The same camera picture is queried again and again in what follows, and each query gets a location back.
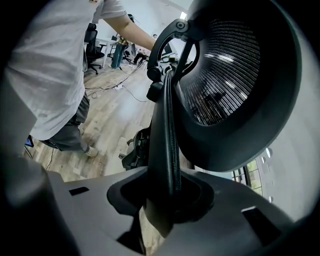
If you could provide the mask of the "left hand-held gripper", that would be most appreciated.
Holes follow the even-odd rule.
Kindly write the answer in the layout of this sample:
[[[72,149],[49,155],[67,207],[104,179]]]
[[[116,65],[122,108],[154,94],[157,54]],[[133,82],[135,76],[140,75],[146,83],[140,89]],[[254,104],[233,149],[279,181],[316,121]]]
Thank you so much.
[[[161,63],[174,63],[178,61],[178,53],[171,42],[169,42],[163,49],[161,54]]]

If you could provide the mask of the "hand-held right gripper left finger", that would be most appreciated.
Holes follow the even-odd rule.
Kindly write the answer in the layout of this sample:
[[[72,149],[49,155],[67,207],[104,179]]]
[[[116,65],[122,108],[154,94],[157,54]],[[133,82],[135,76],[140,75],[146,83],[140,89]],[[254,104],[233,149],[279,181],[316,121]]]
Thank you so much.
[[[145,202],[146,167],[98,178],[64,182],[47,173],[48,221],[64,255],[146,254],[139,211]]]

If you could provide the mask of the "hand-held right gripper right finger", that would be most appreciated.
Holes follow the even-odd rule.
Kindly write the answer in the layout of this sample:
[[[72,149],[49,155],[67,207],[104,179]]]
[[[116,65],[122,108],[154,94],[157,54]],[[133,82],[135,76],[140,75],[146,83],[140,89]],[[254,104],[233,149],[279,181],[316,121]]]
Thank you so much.
[[[212,188],[213,206],[195,222],[175,224],[159,248],[161,256],[262,255],[294,226],[285,212],[246,185],[191,169],[181,173]]]

